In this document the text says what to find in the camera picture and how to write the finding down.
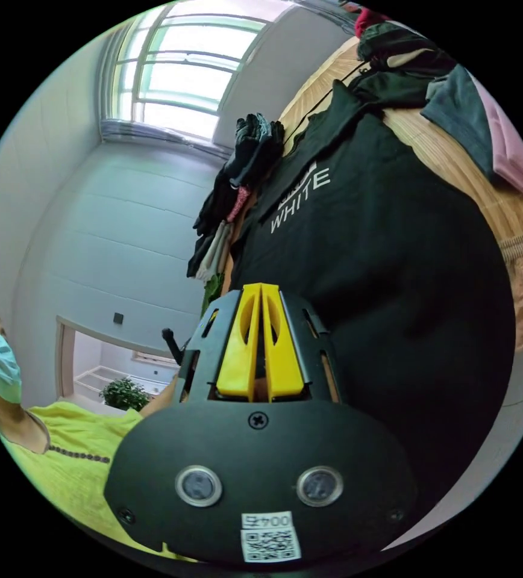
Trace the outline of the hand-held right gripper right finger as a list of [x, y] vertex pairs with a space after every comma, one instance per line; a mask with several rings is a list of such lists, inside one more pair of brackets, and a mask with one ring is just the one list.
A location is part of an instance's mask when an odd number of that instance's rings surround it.
[[261, 285], [261, 310], [269, 401], [279, 402], [289, 397], [299, 397], [304, 389], [304, 381], [283, 298], [276, 285]]

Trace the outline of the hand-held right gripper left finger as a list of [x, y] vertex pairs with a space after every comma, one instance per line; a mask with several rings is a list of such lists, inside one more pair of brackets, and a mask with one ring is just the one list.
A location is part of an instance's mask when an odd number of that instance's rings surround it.
[[262, 285], [244, 285], [228, 332], [216, 388], [222, 397], [254, 399]]

